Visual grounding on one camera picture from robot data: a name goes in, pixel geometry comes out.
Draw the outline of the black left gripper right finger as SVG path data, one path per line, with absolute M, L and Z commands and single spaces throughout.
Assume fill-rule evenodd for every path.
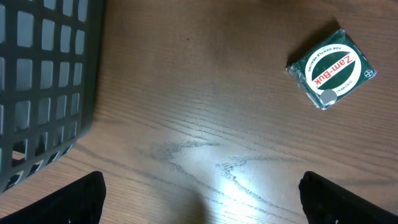
M 312 171 L 304 173 L 298 189 L 302 208 L 309 224 L 397 224 L 397 215 L 368 202 Z

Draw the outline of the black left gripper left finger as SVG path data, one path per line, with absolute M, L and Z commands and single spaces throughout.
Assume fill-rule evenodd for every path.
M 39 201 L 1 218 L 1 224 L 98 224 L 106 197 L 103 174 L 94 171 Z

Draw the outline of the green Zam-Buk ointment tin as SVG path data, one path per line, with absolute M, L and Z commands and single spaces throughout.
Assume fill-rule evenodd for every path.
M 321 110 L 328 109 L 377 75 L 344 29 L 338 29 L 286 70 Z

